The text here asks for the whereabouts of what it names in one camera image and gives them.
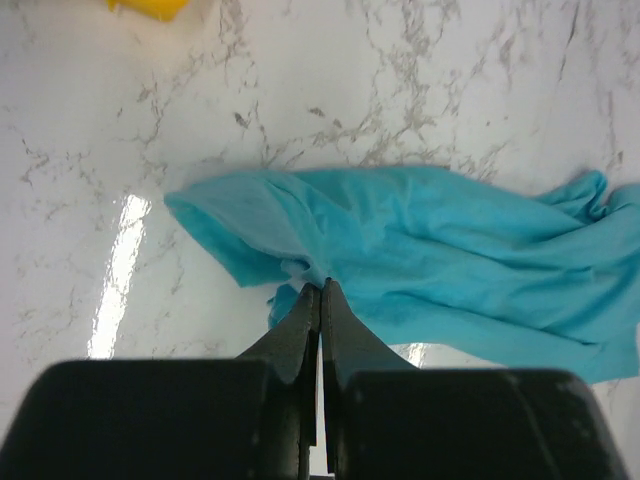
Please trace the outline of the teal t-shirt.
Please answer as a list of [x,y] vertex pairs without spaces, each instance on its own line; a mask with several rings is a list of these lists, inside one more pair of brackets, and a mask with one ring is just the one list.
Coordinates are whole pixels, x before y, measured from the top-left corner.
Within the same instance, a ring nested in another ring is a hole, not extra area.
[[639,372],[639,188],[589,171],[522,196],[428,166],[236,171],[168,193],[242,287],[334,280],[389,344],[432,343],[589,383]]

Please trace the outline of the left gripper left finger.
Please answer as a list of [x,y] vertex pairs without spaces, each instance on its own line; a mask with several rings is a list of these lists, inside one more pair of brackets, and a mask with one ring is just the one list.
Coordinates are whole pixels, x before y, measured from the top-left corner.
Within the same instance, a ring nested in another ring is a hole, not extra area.
[[46,369],[4,441],[8,479],[306,479],[320,292],[232,359]]

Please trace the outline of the yellow plastic bin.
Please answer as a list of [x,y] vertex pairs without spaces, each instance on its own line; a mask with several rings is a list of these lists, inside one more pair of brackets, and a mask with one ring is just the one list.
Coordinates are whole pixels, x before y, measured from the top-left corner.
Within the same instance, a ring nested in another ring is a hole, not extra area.
[[123,7],[149,18],[170,22],[189,3],[189,0],[107,0],[111,12]]

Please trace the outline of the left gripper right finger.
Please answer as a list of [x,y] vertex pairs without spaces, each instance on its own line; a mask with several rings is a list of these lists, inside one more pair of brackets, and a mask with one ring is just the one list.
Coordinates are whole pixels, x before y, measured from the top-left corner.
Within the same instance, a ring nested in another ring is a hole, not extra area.
[[325,421],[339,479],[624,479],[588,387],[549,369],[419,369],[321,293]]

